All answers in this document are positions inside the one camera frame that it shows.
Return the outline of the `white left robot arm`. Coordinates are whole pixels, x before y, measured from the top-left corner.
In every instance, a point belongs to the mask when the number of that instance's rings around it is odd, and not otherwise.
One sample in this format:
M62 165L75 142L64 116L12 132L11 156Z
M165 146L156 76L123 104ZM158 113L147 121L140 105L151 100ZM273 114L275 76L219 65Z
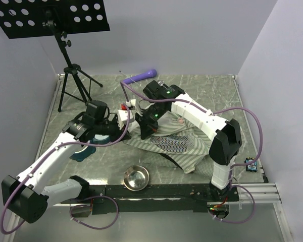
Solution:
M51 177L82 147L96 147L91 140L95 135L106 135L111 146L129 138L128 127L132 113L122 104L112 120L106 114L108 106L93 100L86 111L79 113L63 127L51 146L27 169L16 177L7 175L2 183L5 210L10 210L28 223L36 222L51 206L75 199L87 201L90 184L73 175L66 181L48 186Z

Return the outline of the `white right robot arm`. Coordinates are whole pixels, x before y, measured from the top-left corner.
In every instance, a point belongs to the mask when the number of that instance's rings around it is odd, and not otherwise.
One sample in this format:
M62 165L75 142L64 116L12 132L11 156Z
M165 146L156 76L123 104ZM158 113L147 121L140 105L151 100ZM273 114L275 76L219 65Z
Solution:
M191 122L212 142L209 155L214 161L214 172L210 194L216 201L223 200L228 195L231 166L242 145L239 122L214 115L176 85L152 81L143 93L152 104L135 115L141 138L144 140L156 133L159 119L168 111Z

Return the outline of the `teal double pet feeder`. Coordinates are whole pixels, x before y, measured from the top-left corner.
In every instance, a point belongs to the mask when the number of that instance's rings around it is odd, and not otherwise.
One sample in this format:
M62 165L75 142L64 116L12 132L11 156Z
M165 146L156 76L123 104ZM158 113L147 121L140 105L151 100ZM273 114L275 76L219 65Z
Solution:
M110 137L107 135L95 135L93 139L89 140L88 143L95 145L103 145L110 142ZM81 150L75 152L70 156L71 160L77 162L82 162L84 159L96 152L96 147L94 146L83 146Z

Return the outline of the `black handheld microphone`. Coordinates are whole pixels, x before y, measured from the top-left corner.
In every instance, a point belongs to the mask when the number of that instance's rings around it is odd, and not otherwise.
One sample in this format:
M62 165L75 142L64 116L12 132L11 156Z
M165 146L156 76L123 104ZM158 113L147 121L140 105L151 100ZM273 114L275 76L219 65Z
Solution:
M162 80L159 80L158 81L158 84L161 86L161 87L164 87L164 88L167 88L168 86L164 83L164 81Z

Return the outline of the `stainless steel bowl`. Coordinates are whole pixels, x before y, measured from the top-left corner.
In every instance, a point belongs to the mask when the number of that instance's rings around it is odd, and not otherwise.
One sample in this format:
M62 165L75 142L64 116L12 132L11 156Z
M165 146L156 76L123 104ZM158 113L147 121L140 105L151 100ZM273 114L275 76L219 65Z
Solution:
M134 165L124 172L123 180L125 187L130 191L141 191L149 183L149 172L141 165Z

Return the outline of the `purple plastic microphone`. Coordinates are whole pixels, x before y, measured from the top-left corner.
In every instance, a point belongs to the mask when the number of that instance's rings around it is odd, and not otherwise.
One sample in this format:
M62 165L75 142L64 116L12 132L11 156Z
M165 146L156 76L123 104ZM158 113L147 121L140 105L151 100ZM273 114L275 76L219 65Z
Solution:
M157 71L155 69L150 69L147 72L138 74L136 76L128 77L123 80L125 84L131 84L135 82L139 82L148 78L154 78L157 75Z

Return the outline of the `grey checked cushion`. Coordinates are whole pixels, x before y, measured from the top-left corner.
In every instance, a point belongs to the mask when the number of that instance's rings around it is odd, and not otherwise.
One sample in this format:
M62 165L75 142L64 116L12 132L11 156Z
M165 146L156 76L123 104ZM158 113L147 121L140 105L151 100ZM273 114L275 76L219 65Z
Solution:
M185 174L194 172L206 177L212 177L214 171L214 162L209 155L168 155L147 151L142 162L161 167L180 168Z

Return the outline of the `blue owl tag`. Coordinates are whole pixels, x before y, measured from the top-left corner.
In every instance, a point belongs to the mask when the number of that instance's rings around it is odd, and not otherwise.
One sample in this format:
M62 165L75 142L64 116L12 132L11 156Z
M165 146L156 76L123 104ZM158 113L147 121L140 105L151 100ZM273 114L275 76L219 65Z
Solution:
M251 163L254 160L254 157L247 157L244 161L247 166L245 167L245 170L247 172L257 172L258 167L257 167L257 162Z

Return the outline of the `black perforated music stand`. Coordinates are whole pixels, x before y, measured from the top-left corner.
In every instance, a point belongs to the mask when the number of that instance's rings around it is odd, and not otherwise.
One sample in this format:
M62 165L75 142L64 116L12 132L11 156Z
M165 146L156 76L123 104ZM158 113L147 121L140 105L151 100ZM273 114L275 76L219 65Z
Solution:
M0 27L9 39L54 36L66 61L64 82L72 76L80 93L79 101L92 100L79 74L88 76L80 65L71 62L66 48L70 34L109 31L103 1L0 1Z

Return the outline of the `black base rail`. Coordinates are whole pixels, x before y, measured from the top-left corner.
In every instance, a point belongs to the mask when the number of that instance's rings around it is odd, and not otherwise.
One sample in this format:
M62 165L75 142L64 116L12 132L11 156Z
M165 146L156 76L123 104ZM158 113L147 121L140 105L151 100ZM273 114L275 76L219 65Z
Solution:
M124 185L91 185L89 197L105 195L113 198L120 212L208 211L212 203L238 202L236 188L220 193L209 184L148 185L141 191L131 191Z

